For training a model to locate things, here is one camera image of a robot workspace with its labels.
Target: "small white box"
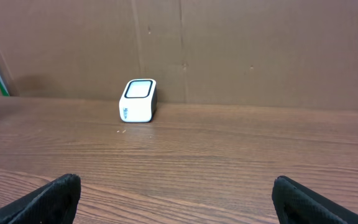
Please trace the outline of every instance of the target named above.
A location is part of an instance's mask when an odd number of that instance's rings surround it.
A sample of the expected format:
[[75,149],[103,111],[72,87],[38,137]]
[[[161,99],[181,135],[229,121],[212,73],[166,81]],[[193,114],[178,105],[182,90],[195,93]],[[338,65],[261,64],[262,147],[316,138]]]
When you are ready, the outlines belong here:
[[157,108],[157,83],[153,79],[131,80],[119,100],[119,115],[124,122],[145,123]]

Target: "black object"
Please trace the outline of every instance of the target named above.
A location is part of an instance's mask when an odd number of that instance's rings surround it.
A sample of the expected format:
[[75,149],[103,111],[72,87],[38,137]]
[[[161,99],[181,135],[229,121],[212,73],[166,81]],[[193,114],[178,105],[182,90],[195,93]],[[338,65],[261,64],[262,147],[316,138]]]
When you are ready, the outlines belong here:
[[157,89],[154,90],[153,97],[152,97],[152,116],[154,116],[156,110],[157,110]]
[[358,214],[285,176],[275,180],[272,199],[281,224],[358,224]]
[[0,208],[0,224],[71,224],[80,194],[80,177],[63,175]]

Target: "wooden table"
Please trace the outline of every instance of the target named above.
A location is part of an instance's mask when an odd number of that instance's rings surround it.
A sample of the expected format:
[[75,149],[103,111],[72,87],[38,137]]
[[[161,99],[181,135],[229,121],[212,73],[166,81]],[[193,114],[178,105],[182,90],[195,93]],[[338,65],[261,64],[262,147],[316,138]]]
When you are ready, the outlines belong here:
[[358,112],[0,97],[0,207],[66,173],[75,223],[277,223],[279,175],[358,213]]

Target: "wood grain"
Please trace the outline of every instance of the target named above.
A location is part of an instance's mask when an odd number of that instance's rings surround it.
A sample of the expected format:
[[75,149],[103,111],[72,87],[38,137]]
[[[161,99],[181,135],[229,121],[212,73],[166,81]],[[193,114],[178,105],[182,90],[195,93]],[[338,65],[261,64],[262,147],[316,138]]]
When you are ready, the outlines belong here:
[[65,173],[76,223],[277,223],[279,175],[358,213],[358,112],[0,97],[0,207]]

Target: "brown cardboard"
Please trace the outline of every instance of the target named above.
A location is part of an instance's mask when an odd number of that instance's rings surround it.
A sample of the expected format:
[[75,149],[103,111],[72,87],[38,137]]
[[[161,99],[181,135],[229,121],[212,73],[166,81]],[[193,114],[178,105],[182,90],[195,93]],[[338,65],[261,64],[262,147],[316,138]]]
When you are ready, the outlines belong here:
[[143,77],[157,81],[158,100],[185,102],[180,1],[136,0]]
[[0,0],[19,96],[358,110],[358,1]]
[[358,109],[358,1],[183,1],[189,103]]

